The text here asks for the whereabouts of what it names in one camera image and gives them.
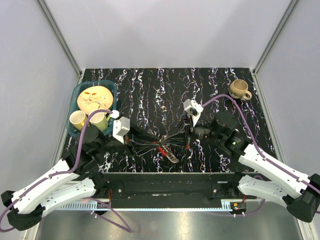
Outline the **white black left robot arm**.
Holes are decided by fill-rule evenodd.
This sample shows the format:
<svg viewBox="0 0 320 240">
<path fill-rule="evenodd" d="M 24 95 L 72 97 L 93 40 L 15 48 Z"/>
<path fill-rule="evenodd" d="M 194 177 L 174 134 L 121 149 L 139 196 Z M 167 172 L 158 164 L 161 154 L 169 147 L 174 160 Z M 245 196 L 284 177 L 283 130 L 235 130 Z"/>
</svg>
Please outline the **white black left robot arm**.
<svg viewBox="0 0 320 240">
<path fill-rule="evenodd" d="M 78 145 L 38 180 L 20 191 L 1 194 L 6 209 L 0 216 L 7 217 L 13 229 L 27 230 L 55 209 L 76 200 L 94 201 L 111 194 L 103 174 L 94 169 L 107 150 L 105 135 L 90 125 L 78 137 Z"/>
</svg>

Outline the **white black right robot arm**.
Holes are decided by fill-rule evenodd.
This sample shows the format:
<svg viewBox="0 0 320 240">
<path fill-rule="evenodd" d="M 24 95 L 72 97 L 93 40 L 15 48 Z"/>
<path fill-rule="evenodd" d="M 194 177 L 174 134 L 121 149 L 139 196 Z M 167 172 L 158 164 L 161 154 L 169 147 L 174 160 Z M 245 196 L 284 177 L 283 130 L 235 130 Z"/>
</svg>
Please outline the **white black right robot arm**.
<svg viewBox="0 0 320 240">
<path fill-rule="evenodd" d="M 193 140 L 204 140 L 225 155 L 262 174 L 259 180 L 244 173 L 227 185 L 228 195 L 255 196 L 286 208 L 298 220 L 312 222 L 320 206 L 320 176 L 311 176 L 291 168 L 267 154 L 246 135 L 238 131 L 239 121 L 229 111 L 219 111 L 211 122 L 199 120 L 195 110 L 186 113 L 180 126 L 160 142 L 162 149 L 181 146 L 187 149 Z"/>
</svg>

